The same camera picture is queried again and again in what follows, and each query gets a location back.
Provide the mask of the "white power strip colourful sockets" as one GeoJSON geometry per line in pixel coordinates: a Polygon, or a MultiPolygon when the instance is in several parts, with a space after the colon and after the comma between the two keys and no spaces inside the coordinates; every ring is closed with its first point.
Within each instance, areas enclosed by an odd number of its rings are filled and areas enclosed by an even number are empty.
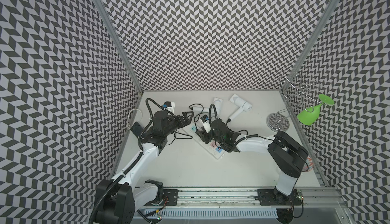
{"type": "Polygon", "coordinates": [[[218,148],[214,140],[210,141],[207,144],[204,143],[201,138],[196,134],[196,129],[197,128],[194,123],[191,123],[190,125],[182,128],[185,134],[192,136],[195,142],[214,158],[216,158],[217,160],[223,158],[225,151],[222,148],[218,148]]]}

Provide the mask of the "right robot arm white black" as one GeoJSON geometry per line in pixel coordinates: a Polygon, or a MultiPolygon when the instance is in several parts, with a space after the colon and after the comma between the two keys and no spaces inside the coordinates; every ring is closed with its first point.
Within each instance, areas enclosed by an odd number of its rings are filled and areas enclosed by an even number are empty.
{"type": "Polygon", "coordinates": [[[207,113],[200,113],[199,120],[202,122],[202,129],[197,129],[196,134],[204,143],[214,141],[217,148],[227,153],[253,152],[272,157],[280,169],[273,191],[275,199],[286,200],[294,193],[304,167],[308,166],[308,151],[289,134],[278,131],[273,136],[263,137],[232,131],[226,122],[218,118],[214,104],[210,105],[207,113]]]}

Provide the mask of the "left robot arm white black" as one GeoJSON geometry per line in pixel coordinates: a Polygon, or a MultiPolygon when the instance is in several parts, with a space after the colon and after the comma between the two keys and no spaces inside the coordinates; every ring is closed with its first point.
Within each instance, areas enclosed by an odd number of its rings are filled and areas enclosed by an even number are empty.
{"type": "Polygon", "coordinates": [[[138,136],[139,152],[120,172],[97,185],[88,220],[90,224],[129,224],[142,206],[149,202],[159,204],[163,200],[162,182],[147,180],[141,187],[136,185],[166,146],[168,136],[188,126],[194,112],[175,115],[173,102],[159,105],[151,98],[147,98],[145,104],[150,121],[138,136]]]}

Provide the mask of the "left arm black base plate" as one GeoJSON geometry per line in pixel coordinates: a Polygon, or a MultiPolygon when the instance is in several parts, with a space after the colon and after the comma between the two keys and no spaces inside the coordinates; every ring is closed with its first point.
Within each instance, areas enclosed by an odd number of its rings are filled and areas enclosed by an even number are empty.
{"type": "Polygon", "coordinates": [[[176,206],[179,190],[175,188],[165,188],[160,206],[176,206]]]}

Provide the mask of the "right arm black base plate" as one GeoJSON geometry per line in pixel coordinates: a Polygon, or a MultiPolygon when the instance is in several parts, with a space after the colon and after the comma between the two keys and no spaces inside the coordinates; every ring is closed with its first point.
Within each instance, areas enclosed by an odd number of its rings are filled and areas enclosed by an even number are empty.
{"type": "Polygon", "coordinates": [[[262,206],[295,206],[303,203],[303,196],[294,189],[290,195],[285,195],[276,188],[264,188],[257,190],[257,197],[262,206]]]}

